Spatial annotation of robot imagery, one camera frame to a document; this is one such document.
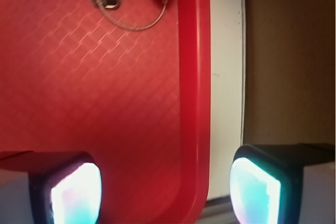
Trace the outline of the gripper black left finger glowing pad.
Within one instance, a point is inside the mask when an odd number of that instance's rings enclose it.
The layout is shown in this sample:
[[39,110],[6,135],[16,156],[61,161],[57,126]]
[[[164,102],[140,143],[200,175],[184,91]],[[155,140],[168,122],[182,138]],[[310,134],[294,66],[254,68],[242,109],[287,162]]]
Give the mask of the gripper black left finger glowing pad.
[[1,152],[1,223],[97,223],[101,198],[87,152]]

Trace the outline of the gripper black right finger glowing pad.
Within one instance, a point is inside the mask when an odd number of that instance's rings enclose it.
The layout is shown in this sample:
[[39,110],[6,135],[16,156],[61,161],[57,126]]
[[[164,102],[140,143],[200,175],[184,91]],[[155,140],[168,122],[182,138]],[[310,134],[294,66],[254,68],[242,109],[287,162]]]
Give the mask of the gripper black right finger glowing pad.
[[239,223],[335,223],[335,146],[244,144],[229,193]]

